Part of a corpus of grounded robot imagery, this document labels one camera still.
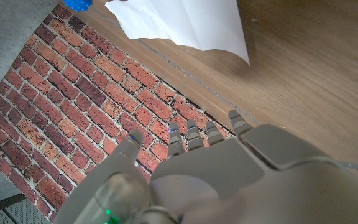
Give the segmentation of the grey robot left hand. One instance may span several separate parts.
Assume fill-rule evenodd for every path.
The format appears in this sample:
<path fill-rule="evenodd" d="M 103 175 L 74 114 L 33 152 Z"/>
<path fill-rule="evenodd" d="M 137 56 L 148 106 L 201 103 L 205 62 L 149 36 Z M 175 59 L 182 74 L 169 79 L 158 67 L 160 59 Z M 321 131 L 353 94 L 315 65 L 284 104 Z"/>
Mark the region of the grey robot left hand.
<path fill-rule="evenodd" d="M 183 145 L 169 125 L 167 158 L 149 180 L 135 167 L 133 130 L 65 200 L 56 223 L 358 223 L 358 183 L 340 163 L 272 125 L 252 127 L 236 111 L 224 139 L 208 143 L 194 121 Z"/>

